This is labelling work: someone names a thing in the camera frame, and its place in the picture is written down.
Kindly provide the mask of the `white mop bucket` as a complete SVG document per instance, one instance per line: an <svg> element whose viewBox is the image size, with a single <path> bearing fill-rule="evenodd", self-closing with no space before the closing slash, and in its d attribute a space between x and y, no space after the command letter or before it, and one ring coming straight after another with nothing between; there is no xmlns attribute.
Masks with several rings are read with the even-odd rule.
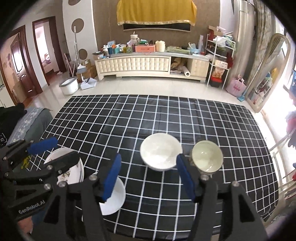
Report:
<svg viewBox="0 0 296 241"><path fill-rule="evenodd" d="M64 82L62 82L61 84L59 84L59 87L64 95L72 95L79 88L78 78L71 77L71 78L65 80Z"/></svg>

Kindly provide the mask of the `white metal shelf rack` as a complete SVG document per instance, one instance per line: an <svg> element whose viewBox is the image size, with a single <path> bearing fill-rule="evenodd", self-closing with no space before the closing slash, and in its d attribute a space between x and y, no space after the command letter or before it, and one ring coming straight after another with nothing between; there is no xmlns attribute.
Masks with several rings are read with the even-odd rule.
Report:
<svg viewBox="0 0 296 241"><path fill-rule="evenodd" d="M208 27L206 37L206 57L210 59L207 84L224 88L233 66L236 42L232 33L226 33L221 27Z"/></svg>

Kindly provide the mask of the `cream white bowl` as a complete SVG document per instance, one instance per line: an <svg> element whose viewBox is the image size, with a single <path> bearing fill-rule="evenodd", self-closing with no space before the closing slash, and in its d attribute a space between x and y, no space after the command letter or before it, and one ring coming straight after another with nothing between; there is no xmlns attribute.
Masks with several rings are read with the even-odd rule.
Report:
<svg viewBox="0 0 296 241"><path fill-rule="evenodd" d="M152 134L145 138L140 146L143 162L155 171L168 171L174 168L176 158L182 152L181 143L166 133Z"/></svg>

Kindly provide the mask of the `arched floor mirror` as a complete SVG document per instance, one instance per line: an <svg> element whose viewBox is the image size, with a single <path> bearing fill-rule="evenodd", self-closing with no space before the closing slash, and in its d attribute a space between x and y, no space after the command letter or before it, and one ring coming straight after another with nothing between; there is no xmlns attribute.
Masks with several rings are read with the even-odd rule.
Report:
<svg viewBox="0 0 296 241"><path fill-rule="evenodd" d="M290 42L287 37L280 33L274 34L245 94L245 100L255 113L262 110L274 91L285 70L289 55Z"/></svg>

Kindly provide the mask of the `bluish white bowl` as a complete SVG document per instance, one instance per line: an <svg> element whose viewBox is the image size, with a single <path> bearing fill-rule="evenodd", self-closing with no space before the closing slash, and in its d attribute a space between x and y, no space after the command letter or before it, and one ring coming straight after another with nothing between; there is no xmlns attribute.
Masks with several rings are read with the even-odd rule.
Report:
<svg viewBox="0 0 296 241"><path fill-rule="evenodd" d="M119 211L125 202L125 198L125 186L121 179L117 177L111 197L109 197L104 203L99 202L102 215L108 216Z"/></svg>

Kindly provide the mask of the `pink tote bag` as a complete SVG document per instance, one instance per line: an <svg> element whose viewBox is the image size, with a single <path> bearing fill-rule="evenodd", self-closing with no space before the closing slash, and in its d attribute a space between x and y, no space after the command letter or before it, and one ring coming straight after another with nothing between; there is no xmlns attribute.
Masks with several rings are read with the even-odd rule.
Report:
<svg viewBox="0 0 296 241"><path fill-rule="evenodd" d="M226 87L226 91L234 97L240 97L246 89L243 78L233 78Z"/></svg>

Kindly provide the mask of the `white paper roll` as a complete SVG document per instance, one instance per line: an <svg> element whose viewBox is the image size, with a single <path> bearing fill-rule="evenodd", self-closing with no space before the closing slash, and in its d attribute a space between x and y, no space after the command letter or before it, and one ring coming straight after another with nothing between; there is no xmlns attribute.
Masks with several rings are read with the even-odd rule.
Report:
<svg viewBox="0 0 296 241"><path fill-rule="evenodd" d="M191 73L190 71L188 70L188 68L186 66L182 66L180 68L181 72L186 76L186 77L190 77L191 76Z"/></svg>

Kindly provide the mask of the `floral patterned green bowl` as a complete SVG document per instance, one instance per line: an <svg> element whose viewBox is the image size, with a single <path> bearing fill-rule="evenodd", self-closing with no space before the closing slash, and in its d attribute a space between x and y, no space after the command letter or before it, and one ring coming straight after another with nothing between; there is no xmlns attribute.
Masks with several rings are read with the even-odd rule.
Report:
<svg viewBox="0 0 296 241"><path fill-rule="evenodd" d="M189 162L200 173L211 175L223 165L223 153L220 147L212 141L197 142L190 151Z"/></svg>

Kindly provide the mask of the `yellow cloth covered television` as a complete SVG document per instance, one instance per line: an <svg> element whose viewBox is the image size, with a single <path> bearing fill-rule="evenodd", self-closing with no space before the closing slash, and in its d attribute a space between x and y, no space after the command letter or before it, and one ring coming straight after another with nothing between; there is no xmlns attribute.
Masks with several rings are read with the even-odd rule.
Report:
<svg viewBox="0 0 296 241"><path fill-rule="evenodd" d="M116 7L117 24L124 30L166 29L189 32L196 24L193 1L122 0Z"/></svg>

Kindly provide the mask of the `brown wooden door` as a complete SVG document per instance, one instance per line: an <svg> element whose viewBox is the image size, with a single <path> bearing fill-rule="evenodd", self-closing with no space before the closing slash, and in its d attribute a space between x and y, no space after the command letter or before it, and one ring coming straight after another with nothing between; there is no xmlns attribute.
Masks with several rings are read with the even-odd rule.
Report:
<svg viewBox="0 0 296 241"><path fill-rule="evenodd" d="M22 84L26 97L37 96L43 90L37 80L29 56L25 25L13 30L11 36L13 37L13 41L10 49L16 76Z"/></svg>

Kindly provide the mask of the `cream tufted TV cabinet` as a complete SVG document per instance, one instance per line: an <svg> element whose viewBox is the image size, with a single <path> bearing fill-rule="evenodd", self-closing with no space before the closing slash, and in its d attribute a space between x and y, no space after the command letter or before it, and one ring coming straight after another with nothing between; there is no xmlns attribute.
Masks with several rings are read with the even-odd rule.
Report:
<svg viewBox="0 0 296 241"><path fill-rule="evenodd" d="M172 52L113 54L95 61L99 80L109 75L116 77L166 77L199 80L204 83L210 59L203 55ZM186 66L191 73L186 77L180 70Z"/></svg>

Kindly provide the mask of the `silver standing air conditioner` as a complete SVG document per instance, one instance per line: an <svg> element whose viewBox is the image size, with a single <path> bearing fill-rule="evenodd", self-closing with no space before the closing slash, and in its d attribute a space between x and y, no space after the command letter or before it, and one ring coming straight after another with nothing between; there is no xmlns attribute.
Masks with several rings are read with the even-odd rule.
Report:
<svg viewBox="0 0 296 241"><path fill-rule="evenodd" d="M253 43L255 26L254 5L248 1L232 1L234 12L234 31L232 33L235 42L233 66L229 70L228 79L238 75L242 76L248 65Z"/></svg>

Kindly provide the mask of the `grey queen print cloth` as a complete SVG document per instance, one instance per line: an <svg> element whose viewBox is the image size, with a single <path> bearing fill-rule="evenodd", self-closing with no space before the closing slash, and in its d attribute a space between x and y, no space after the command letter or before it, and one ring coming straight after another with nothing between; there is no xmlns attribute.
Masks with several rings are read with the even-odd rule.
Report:
<svg viewBox="0 0 296 241"><path fill-rule="evenodd" d="M16 124L7 145L19 140L37 142L53 120L47 108L30 107L26 111L27 113Z"/></svg>

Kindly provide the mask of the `cream plastic jug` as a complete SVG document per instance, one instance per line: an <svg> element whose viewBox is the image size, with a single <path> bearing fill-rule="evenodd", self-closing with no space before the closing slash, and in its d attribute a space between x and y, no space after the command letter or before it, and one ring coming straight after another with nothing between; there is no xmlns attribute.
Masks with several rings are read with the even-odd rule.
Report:
<svg viewBox="0 0 296 241"><path fill-rule="evenodd" d="M155 48L156 48L156 52L165 52L165 50L166 50L165 41L156 41Z"/></svg>

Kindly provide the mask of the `pink storage box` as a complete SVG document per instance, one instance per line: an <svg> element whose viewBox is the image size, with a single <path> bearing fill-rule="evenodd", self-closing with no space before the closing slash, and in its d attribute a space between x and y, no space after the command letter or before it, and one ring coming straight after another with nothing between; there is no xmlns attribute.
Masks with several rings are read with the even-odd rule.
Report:
<svg viewBox="0 0 296 241"><path fill-rule="evenodd" d="M135 51L137 53L152 53L156 51L155 45L136 45Z"/></svg>

